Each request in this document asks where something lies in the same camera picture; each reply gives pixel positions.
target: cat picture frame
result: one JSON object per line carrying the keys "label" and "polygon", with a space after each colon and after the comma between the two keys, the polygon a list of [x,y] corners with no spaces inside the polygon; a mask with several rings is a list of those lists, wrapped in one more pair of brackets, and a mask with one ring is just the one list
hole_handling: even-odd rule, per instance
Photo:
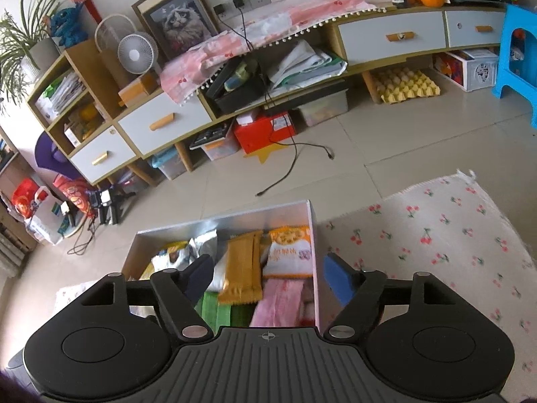
{"label": "cat picture frame", "polygon": [[132,5],[144,29],[167,60],[218,34],[205,0],[139,0]]}

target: plastic storage bin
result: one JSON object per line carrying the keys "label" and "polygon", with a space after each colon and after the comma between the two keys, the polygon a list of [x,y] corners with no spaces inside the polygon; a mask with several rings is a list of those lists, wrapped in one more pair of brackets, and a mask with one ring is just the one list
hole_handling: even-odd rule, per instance
{"label": "plastic storage bin", "polygon": [[161,170],[168,180],[174,180],[186,171],[185,165],[183,165],[174,146],[151,157],[151,166]]}
{"label": "plastic storage bin", "polygon": [[117,181],[124,192],[142,192],[144,189],[149,188],[149,185],[138,177],[131,170],[127,170],[125,174]]}
{"label": "plastic storage bin", "polygon": [[232,127],[233,126],[229,126],[229,130],[224,139],[201,146],[210,160],[215,161],[221,159],[222,157],[237,153],[241,149],[237,138],[235,138],[235,135],[232,132]]}
{"label": "plastic storage bin", "polygon": [[299,107],[308,127],[348,112],[347,89]]}

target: white drawer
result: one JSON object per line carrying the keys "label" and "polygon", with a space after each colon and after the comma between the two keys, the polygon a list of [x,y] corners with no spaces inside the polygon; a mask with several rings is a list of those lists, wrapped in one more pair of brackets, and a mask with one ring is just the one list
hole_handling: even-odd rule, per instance
{"label": "white drawer", "polygon": [[[157,130],[149,128],[170,114],[174,114],[173,121]],[[119,124],[145,156],[210,121],[209,114],[197,96],[190,98],[181,107],[166,93],[162,93],[121,119]]]}
{"label": "white drawer", "polygon": [[[446,47],[441,11],[405,13],[339,26],[349,65]],[[390,42],[386,35],[413,32],[413,39]]]}
{"label": "white drawer", "polygon": [[[93,165],[99,157],[105,159]],[[98,137],[71,157],[73,165],[90,183],[108,175],[125,162],[136,158],[136,154],[114,127],[102,132]]]}
{"label": "white drawer", "polygon": [[[447,10],[446,19],[449,46],[464,48],[471,45],[499,43],[505,13],[484,10]],[[492,27],[492,31],[480,33],[476,30],[476,26]]]}

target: red bag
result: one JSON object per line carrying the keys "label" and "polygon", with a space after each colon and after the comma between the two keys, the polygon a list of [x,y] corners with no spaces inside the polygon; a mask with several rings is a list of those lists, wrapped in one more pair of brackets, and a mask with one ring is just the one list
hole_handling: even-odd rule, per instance
{"label": "red bag", "polygon": [[32,202],[36,197],[36,192],[39,189],[39,185],[33,181],[31,178],[26,177],[20,185],[13,192],[11,197],[11,202],[15,206],[15,209],[20,213],[24,218],[28,219],[32,217],[34,209],[32,208]]}
{"label": "red bag", "polygon": [[90,205],[89,193],[95,191],[82,177],[76,180],[71,180],[61,174],[58,174],[53,182],[63,195],[65,195],[71,203],[73,203],[82,213],[88,216],[95,216],[95,211]]}

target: white fan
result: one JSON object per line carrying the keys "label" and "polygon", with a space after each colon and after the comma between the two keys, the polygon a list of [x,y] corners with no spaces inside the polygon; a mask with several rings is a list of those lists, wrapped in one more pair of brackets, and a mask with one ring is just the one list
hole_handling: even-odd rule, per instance
{"label": "white fan", "polygon": [[128,72],[144,74],[157,63],[157,43],[149,34],[136,32],[121,40],[117,57]]}
{"label": "white fan", "polygon": [[97,26],[95,44],[99,52],[113,50],[116,53],[121,40],[135,32],[136,26],[130,18],[120,13],[114,13],[104,18]]}

